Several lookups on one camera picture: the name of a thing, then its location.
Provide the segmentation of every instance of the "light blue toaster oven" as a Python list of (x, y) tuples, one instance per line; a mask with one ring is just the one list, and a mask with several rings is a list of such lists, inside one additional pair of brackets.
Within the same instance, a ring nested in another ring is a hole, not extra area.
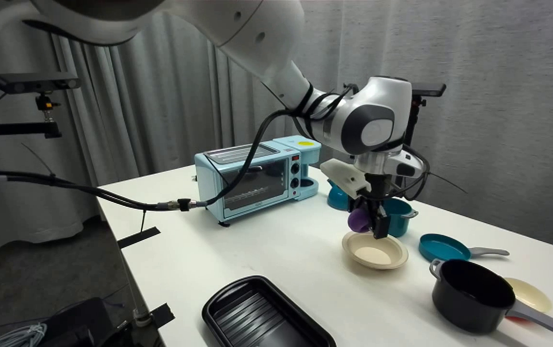
[[(314, 197), (318, 185), (309, 166), (320, 160), (320, 143), (301, 135), (260, 143), (243, 181), (208, 210), (222, 224), (253, 212)], [(201, 201), (216, 197), (241, 170), (251, 145), (195, 154)]]

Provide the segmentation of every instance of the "gray curtain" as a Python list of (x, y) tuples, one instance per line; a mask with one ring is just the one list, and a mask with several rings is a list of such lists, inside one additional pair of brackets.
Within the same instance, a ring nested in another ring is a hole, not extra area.
[[(278, 100), (170, 14), (122, 47), (54, 39), (62, 70), (85, 85), (70, 93), (93, 183), (187, 166), (195, 153), (249, 143)], [(270, 137), (291, 124), (276, 124)]]
[[(343, 83), (364, 85), (368, 75), (449, 85), (443, 99), (422, 110), (413, 145), (434, 172), (468, 195), (432, 180), (422, 201), (553, 243), (553, 2), (303, 6), (307, 31), (295, 60), (316, 87), (341, 91)], [(172, 170), (191, 164), (195, 153), (247, 143), (260, 120), (280, 108), (258, 81), (168, 14), (154, 16), (116, 48), (60, 37), (52, 37), (52, 48), (58, 68), (77, 72), (83, 89), (66, 99), (68, 127), (75, 133), (68, 147), (77, 154), (50, 156), (75, 170), (77, 180), (85, 170), (95, 185)], [(268, 137), (291, 131), (278, 124)]]
[[(46, 33), (27, 29), (25, 25), (12, 25), (0, 35), (0, 73), (27, 72), (56, 72), (50, 39)], [(64, 137), (0, 137), (0, 170), (48, 174), (27, 151), (31, 149), (56, 176), (85, 183), (87, 170), (77, 149), (79, 141), (68, 104), (64, 102), (64, 93), (56, 93), (52, 99), (64, 104), (54, 110)], [(35, 106), (35, 95), (12, 95), (0, 100), (0, 124), (14, 122), (43, 122), (43, 114)], [(95, 201), (85, 195), (0, 181), (0, 247), (12, 241), (43, 243), (72, 237), (95, 214)]]

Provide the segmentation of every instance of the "white robotic arm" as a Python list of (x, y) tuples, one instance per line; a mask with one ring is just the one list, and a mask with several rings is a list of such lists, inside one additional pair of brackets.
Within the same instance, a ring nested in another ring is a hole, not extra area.
[(87, 43), (120, 45), (154, 12), (193, 23), (285, 108), (305, 114), (316, 141), (355, 156), (376, 199), (386, 195), (384, 178), (424, 174), (422, 160), (401, 145), (413, 102), (409, 81), (370, 77), (324, 118), (337, 97), (314, 89), (291, 60), (305, 23), (299, 0), (12, 0), (0, 2), (0, 29), (4, 21), (23, 20)]

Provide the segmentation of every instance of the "purple object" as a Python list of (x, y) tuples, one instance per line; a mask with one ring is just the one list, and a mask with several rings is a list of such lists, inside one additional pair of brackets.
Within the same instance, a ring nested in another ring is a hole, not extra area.
[(366, 205), (361, 207), (361, 208), (355, 208), (355, 210), (351, 212), (351, 216), (349, 216), (349, 228), (351, 228), (353, 232), (362, 234), (362, 232), (368, 232), (370, 226), (372, 226), (372, 222), (370, 222), (370, 212), (368, 212), (368, 207), (366, 207)]

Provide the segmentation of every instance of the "black stand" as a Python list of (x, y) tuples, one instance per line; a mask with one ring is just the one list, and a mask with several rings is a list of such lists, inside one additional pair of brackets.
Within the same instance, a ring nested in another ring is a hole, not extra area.
[(154, 235), (158, 235), (158, 234), (160, 234), (158, 228), (149, 228), (149, 230), (145, 230), (145, 232), (139, 232), (139, 234), (135, 234), (135, 235), (129, 235), (129, 237), (125, 237), (125, 239), (120, 239), (120, 241), (118, 241), (118, 247), (120, 247), (120, 249), (125, 249), (125, 247), (129, 247), (129, 245), (141, 243), (143, 239), (154, 237)]
[(447, 91), (445, 83), (413, 83), (413, 104), (411, 104), (411, 116), (409, 126), (405, 133), (405, 145), (413, 143), (414, 126), (418, 122), (418, 112), (422, 106), (426, 106), (426, 99), (440, 99)]
[(39, 122), (39, 124), (0, 124), (0, 135), (29, 135), (43, 133), (46, 139), (62, 137), (58, 124)]

